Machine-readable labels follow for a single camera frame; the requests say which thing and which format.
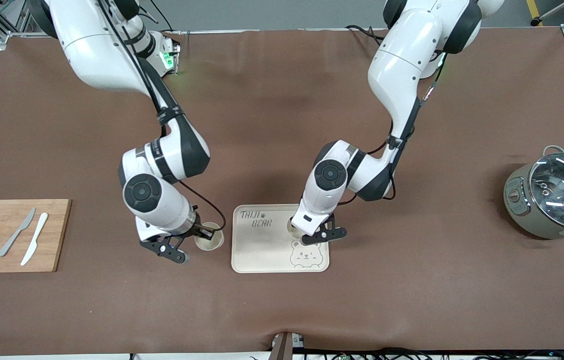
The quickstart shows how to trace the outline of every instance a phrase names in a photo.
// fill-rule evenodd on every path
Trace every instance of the gray floor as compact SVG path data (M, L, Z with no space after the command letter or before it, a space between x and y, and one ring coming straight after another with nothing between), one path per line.
M384 0L155 0L175 30L288 30L303 28L385 27L382 20ZM168 26L147 0L142 6L160 20L145 21L153 30ZM540 14L561 0L539 0ZM483 21L483 27L528 27L531 14L526 0L505 0L502 8ZM545 25L564 22L564 10Z

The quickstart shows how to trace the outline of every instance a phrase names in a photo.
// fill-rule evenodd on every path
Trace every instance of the black cable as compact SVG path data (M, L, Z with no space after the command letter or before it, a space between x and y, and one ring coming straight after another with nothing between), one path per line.
M128 31L126 31L126 27L122 26L121 28L122 28L122 30L124 30L124 35L126 35L126 38L130 39L131 35L128 34ZM124 46L124 48L126 50L128 50L126 45L124 45L124 42L122 42L122 46ZM151 96L151 100L153 101L153 105L155 106L155 110L157 112L160 112L162 109L161 109L160 103L158 102L158 98L155 95L155 91L153 91L153 86L151 85L151 82L149 82L149 77L148 77L148 75L146 75L146 71L144 71L144 69L142 69L142 67L140 66L139 61L137 61L138 55L137 55L137 50L135 50L135 44L133 44L133 43L131 44L131 49L133 50L133 55L135 55L135 57L131 57L131 59L133 60L134 63L137 64L137 71L140 72L140 77L144 81L144 85L146 85L146 89L149 91L149 95Z
M440 78L440 74L442 73L442 69L444 69L444 64L446 64L446 57L447 55L444 54L442 55L444 57L444 59L442 59L442 64L440 65L439 70L437 71L437 75L435 75L435 80L433 80L434 82L437 82L437 80Z
M168 19L164 16L164 13L161 12L160 8L155 4L155 1L151 0L151 3L153 4L153 6L155 7L155 9L160 13L160 15L162 16L162 18L164 19L164 21L166 21L167 25L168 25L168 30L172 32L173 27L170 25L170 22L168 22Z
M225 226L226 226L226 216L224 216L224 213L222 212L222 210L220 210L217 206L215 206L214 203L212 203L210 200L208 200L207 198L205 198L204 196L202 196L202 194L200 194L199 192L195 191L193 188L191 188L190 186L188 186L187 184L184 184L184 182L180 181L179 182L183 187L187 188L188 191L192 192L193 194L195 194L198 198L206 201L206 203L208 203L208 205L210 205L213 209L215 209L215 211L220 214L220 216L222 217L222 226L220 226L220 228L218 228L217 230L222 230Z
M379 40L384 40L384 36L376 36L371 32L368 32L365 29L362 29L361 27L357 26L357 25L349 25L348 27L345 27L345 29L356 29L356 30L360 30L362 32L362 34L366 35L367 37L371 37L376 39L377 41Z
M119 34L119 31L117 31L117 28L115 28L115 25L114 25L112 19L110 18L109 14L108 14L108 11L110 9L110 3L108 2L108 0L97 0L97 3L99 4L99 7L101 7L101 9L102 9L102 13L104 14L104 17L106 18L108 25L113 30L115 36L117 36L117 40L120 42L119 46L124 48L124 51L126 51L126 54L131 59L131 63L133 63L133 65L135 66L135 69L137 70L137 72L140 75L140 78L142 78L142 82L144 82L144 85L146 86L146 89L148 90L149 95L151 96L151 100L153 102L153 105L155 106L155 109L157 110L157 112L160 112L161 111L160 103L158 103L157 97L155 96L155 93L153 91L153 87L151 86L151 83L149 82L149 80L146 76L146 73L144 72L144 70L142 69L142 67L140 66L140 64L137 61L137 57L136 57L137 52L135 51L135 46L131 46L131 48L133 48L133 51L135 52L135 54L132 54L131 51L128 50L128 47L126 47L126 45L124 45L124 39L122 38L122 35ZM122 26L122 30L124 30L124 32L126 33L126 37L128 39L130 39L130 36L128 35L128 31L126 31L126 28L124 28Z
M368 27L369 32L371 33L371 36L373 36L373 39L375 40L375 43L380 46L380 39L377 38L377 36L375 35L375 32L373 31L373 27L369 26Z
M378 147L376 150L371 150L371 151L367 152L367 154L371 155L373 153L376 153L376 152L382 150L385 146L386 146L386 141L382 142L382 145L380 145L380 147Z
M340 205L346 205L347 203L352 202L353 200L355 200L355 198L357 198L357 194L354 194L352 198L346 200L346 201L342 201L341 203L337 203L337 206L339 207Z
M154 22L154 23L156 23L156 24L159 24L159 23L160 23L159 21L156 21L155 19L151 18L150 16L148 16L148 15L145 14L145 13L143 13L143 14L142 14L142 13L139 13L139 14L137 14L137 15L138 15L138 16L143 16L143 17L149 19L150 21L152 21L152 22Z
M392 189L392 194L391 196L383 196L382 199L384 200L392 200L395 199L395 195L397 194L397 191L395 189L395 178L393 177L393 164L391 164L391 167L389 168L389 184L391 184L391 189Z

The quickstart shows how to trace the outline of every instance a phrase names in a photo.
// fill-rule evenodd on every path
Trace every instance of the gray butter knife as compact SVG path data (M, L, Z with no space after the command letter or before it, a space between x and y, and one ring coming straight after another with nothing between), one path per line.
M10 239L8 239L8 241L4 244L4 246L0 248L0 256L4 256L8 253L10 247L13 246L13 243L15 242L15 239L17 239L19 233L21 233L25 228L28 228L28 225L31 224L31 221L33 221L34 216L35 216L35 208L32 208L31 212L28 213L26 219L24 219L22 225L19 225L19 228L16 230L15 234L13 234L12 237L10 237Z

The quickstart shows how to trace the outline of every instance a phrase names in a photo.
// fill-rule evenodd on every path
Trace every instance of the wooden cutting board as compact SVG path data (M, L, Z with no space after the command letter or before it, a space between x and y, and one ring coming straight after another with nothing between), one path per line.
M23 223L32 208L36 208L33 221L19 234L8 253L0 257L0 272L53 272L57 268L71 209L69 199L0 200L0 249ZM48 213L48 220L37 238L37 250L27 264L21 266L42 213Z

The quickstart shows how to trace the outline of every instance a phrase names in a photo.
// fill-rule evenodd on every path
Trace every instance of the beige tray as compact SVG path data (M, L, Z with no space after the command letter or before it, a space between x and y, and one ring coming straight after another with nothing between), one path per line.
M298 205L240 205L233 212L231 265L239 273L321 272L328 243L304 246L287 230Z

